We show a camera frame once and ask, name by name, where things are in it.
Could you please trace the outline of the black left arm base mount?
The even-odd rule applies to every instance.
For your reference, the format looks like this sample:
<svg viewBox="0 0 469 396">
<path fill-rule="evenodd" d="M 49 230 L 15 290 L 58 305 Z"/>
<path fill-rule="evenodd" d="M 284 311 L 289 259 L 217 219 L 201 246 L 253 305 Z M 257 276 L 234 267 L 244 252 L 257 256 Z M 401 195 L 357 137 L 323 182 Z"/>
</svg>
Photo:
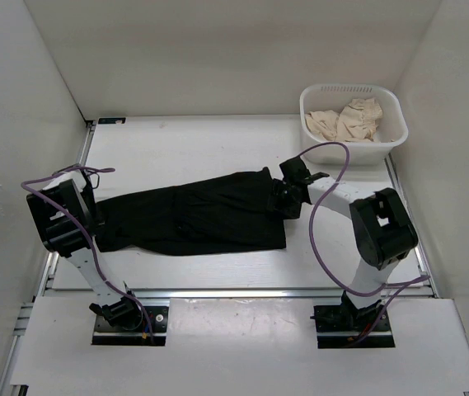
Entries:
<svg viewBox="0 0 469 396">
<path fill-rule="evenodd" d="M 129 298 L 112 305 L 92 303 L 96 315 L 91 344 L 97 346 L 164 347 L 168 328 L 169 307 L 162 305 L 142 308 Z"/>
</svg>

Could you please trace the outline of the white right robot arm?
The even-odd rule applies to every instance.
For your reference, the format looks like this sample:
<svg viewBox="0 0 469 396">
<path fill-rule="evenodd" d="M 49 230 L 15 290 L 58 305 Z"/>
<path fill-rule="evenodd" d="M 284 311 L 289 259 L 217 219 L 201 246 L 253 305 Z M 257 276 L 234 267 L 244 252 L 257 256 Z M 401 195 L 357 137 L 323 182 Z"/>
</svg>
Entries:
<svg viewBox="0 0 469 396">
<path fill-rule="evenodd" d="M 380 314 L 388 278 L 418 244 L 410 216 L 392 188 L 369 191 L 324 172 L 310 173 L 300 157 L 279 167 L 283 178 L 273 180 L 269 210 L 284 219 L 298 219 L 304 204 L 312 206 L 308 235 L 313 253 L 323 271 L 343 290 L 336 316 L 347 328 L 358 330 Z M 321 206 L 351 221 L 360 261 L 350 285 L 331 272 L 317 248 L 314 223 Z"/>
</svg>

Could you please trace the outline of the black trousers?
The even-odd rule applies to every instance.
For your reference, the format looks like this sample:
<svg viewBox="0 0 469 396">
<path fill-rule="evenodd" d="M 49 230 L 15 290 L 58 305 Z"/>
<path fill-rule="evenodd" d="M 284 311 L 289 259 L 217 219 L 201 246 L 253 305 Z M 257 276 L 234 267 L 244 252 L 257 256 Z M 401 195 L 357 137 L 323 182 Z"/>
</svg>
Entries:
<svg viewBox="0 0 469 396">
<path fill-rule="evenodd" d="M 174 257 L 284 249 L 284 222 L 267 210 L 272 185 L 264 167 L 102 200 L 96 245 Z"/>
</svg>

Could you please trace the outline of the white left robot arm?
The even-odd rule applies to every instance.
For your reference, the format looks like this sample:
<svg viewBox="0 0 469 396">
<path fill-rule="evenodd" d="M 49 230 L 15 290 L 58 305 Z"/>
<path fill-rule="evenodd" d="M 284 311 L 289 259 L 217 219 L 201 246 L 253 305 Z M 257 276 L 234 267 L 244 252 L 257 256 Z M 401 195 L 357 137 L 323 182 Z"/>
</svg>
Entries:
<svg viewBox="0 0 469 396">
<path fill-rule="evenodd" d="M 126 331 L 144 328 L 141 304 L 125 282 L 112 274 L 96 246 L 101 228 L 93 191 L 99 178 L 111 168 L 79 164 L 32 181 L 24 181 L 26 202 L 44 247 L 70 262 L 96 295 L 90 310 L 112 327 Z"/>
</svg>

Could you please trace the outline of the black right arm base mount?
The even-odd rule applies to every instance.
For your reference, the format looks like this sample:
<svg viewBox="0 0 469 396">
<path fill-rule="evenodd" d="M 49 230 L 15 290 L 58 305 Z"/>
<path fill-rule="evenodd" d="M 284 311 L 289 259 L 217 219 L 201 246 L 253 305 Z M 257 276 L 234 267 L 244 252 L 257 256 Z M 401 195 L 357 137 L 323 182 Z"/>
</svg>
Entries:
<svg viewBox="0 0 469 396">
<path fill-rule="evenodd" d="M 349 316 L 341 305 L 315 305 L 310 317 L 315 322 L 318 349 L 394 348 L 396 343 L 388 313 L 380 318 L 379 307 L 362 318 Z"/>
</svg>

